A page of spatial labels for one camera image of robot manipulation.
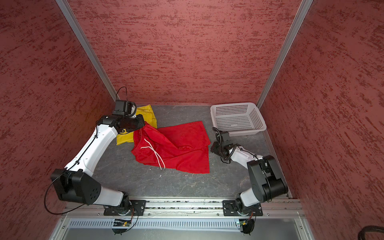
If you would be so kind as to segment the yellow shorts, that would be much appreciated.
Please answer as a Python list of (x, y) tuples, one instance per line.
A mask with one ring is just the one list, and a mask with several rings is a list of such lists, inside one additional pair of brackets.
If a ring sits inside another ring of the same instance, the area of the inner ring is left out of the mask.
[[(138, 107), (137, 116), (142, 115), (144, 118), (145, 123), (148, 123), (150, 126), (157, 128), (157, 119), (154, 113), (154, 110), (151, 105), (146, 105), (143, 107)], [(124, 143), (133, 143), (134, 142), (134, 133), (126, 133), (123, 132), (122, 135), (117, 136), (117, 146), (124, 144)]]

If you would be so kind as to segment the white plastic laundry basket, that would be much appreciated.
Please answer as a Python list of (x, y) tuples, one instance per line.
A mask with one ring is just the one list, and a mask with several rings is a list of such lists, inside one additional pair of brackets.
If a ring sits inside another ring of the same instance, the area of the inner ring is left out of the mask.
[(255, 135), (267, 129), (265, 120), (254, 103), (213, 105), (213, 126), (231, 137)]

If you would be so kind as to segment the red shorts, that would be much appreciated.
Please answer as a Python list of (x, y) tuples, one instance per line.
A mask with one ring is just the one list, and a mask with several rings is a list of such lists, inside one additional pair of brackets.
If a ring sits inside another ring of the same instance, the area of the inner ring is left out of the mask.
[(149, 125), (134, 132), (132, 154), (137, 162), (191, 174), (209, 174), (211, 141), (202, 121), (156, 129)]

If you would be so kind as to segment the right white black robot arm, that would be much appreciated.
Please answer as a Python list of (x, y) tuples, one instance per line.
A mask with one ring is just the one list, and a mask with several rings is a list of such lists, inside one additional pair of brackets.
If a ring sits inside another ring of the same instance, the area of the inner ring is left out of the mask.
[(216, 141), (211, 152), (219, 156), (225, 164), (238, 163), (248, 170), (251, 188), (238, 194), (234, 201), (223, 203), (225, 210), (237, 211), (248, 216), (256, 211), (261, 203), (269, 202), (285, 195), (289, 187), (278, 162), (271, 156), (256, 155), (245, 150), (241, 145), (233, 143), (229, 132), (213, 127)]

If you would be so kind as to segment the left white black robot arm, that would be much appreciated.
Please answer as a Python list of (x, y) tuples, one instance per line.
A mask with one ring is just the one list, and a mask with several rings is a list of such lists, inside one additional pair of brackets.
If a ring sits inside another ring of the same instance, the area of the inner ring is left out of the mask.
[(79, 153), (63, 169), (56, 169), (51, 174), (51, 186), (58, 199), (108, 207), (121, 216), (132, 213), (128, 194), (103, 187), (93, 178), (93, 174), (105, 150), (120, 133), (131, 133), (144, 126), (142, 115), (109, 115), (100, 118), (92, 136)]

